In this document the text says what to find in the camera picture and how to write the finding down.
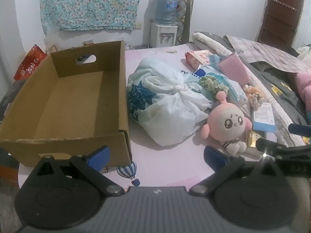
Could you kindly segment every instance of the plush toy eye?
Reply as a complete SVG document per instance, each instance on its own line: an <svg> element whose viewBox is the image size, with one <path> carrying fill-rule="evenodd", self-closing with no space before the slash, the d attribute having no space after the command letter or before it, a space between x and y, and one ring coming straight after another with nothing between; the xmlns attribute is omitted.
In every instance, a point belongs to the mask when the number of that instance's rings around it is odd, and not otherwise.
<svg viewBox="0 0 311 233"><path fill-rule="evenodd" d="M242 117L238 117L238 123L239 123L239 125L242 125L242 124L243 124L243 119L242 119Z"/></svg>
<svg viewBox="0 0 311 233"><path fill-rule="evenodd" d="M233 123L232 123L232 120L231 120L231 119L227 119L227 120L225 121L225 127L226 127L226 129L231 128L232 125L233 125Z"/></svg>

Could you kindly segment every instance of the gold package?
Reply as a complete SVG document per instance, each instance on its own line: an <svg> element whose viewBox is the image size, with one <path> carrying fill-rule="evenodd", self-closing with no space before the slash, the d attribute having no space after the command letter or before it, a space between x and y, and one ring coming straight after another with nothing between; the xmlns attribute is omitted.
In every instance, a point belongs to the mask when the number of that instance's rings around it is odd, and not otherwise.
<svg viewBox="0 0 311 233"><path fill-rule="evenodd" d="M258 133L256 133L255 131L251 130L248 133L248 137L247 137L247 146L248 147L252 147L255 148L256 147L256 141L257 139L261 138L262 136L259 135Z"/></svg>

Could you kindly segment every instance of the red snack bag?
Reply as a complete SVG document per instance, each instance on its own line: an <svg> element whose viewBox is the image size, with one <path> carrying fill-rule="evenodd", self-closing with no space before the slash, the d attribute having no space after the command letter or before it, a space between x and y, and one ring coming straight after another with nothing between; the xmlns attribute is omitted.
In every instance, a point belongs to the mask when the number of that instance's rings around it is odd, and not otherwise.
<svg viewBox="0 0 311 233"><path fill-rule="evenodd" d="M45 57L40 47L34 45L18 67L14 80L27 79Z"/></svg>

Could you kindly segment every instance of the floor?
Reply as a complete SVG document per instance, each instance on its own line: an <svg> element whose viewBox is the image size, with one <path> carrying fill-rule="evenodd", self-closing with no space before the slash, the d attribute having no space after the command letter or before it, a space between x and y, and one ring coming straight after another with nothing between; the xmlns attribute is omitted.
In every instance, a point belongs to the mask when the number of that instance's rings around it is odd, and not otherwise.
<svg viewBox="0 0 311 233"><path fill-rule="evenodd" d="M21 222L14 209L14 199L19 188L0 179L0 233L14 233Z"/></svg>

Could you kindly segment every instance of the pink sponge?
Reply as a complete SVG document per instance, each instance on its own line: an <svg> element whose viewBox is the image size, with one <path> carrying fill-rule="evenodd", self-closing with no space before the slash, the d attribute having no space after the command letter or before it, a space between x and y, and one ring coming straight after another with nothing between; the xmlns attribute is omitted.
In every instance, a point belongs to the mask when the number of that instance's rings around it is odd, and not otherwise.
<svg viewBox="0 0 311 233"><path fill-rule="evenodd" d="M230 80L236 81L241 87L250 81L245 65L237 53L231 54L228 58L220 62L218 67L225 76Z"/></svg>

